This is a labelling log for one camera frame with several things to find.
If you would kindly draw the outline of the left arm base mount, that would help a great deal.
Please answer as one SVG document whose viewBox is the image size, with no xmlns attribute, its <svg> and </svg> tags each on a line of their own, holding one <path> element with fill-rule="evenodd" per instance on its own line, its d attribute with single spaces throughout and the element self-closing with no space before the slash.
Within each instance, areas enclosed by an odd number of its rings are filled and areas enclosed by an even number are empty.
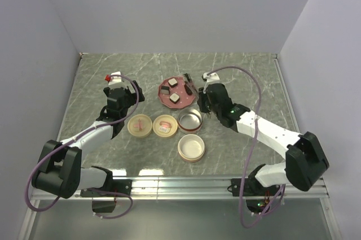
<svg viewBox="0 0 361 240">
<path fill-rule="evenodd" d="M 130 195 L 133 181 L 130 179 L 113 179 L 109 186 L 81 190 L 80 197 L 98 198 L 98 197 L 118 197 L 119 193 Z"/>
</svg>

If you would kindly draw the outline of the metal tongs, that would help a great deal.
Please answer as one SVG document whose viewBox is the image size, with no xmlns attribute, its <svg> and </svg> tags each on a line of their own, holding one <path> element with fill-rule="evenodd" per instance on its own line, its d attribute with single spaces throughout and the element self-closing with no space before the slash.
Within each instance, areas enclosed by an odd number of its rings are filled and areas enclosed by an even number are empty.
<svg viewBox="0 0 361 240">
<path fill-rule="evenodd" d="M 188 87 L 191 89 L 192 91 L 192 95 L 190 96 L 194 96 L 196 99 L 199 98 L 199 92 L 198 92 L 198 89 L 197 87 L 195 86 L 195 84 L 193 83 L 193 80 L 190 76 L 189 73 L 184 73 L 183 74 L 183 81 L 184 81 L 184 84 L 188 85 Z"/>
</svg>

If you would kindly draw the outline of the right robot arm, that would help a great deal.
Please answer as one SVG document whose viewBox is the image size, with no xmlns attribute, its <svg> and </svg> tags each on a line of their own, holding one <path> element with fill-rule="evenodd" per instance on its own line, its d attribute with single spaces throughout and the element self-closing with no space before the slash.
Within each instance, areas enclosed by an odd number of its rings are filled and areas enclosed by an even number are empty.
<svg viewBox="0 0 361 240">
<path fill-rule="evenodd" d="M 315 134 L 293 132 L 257 116 L 250 108 L 234 103 L 221 83 L 199 88 L 198 94 L 197 104 L 201 112 L 215 114 L 224 127 L 255 137 L 284 159 L 274 165 L 261 164 L 248 176 L 252 193 L 260 195 L 270 186 L 284 184 L 309 191 L 329 168 Z"/>
</svg>

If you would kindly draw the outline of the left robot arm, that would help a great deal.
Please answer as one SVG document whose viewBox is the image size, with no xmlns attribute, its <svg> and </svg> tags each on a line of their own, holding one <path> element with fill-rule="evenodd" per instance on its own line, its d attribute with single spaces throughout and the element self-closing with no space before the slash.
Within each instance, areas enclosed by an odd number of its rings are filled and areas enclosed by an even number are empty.
<svg viewBox="0 0 361 240">
<path fill-rule="evenodd" d="M 133 93 L 121 85 L 103 89 L 107 104 L 90 127 L 62 142 L 47 141 L 29 184 L 59 198 L 71 197 L 79 189 L 85 155 L 115 138 L 124 127 L 125 119 L 132 114 L 128 109 L 135 110 L 145 101 L 138 83 L 135 80 L 130 83 Z"/>
</svg>

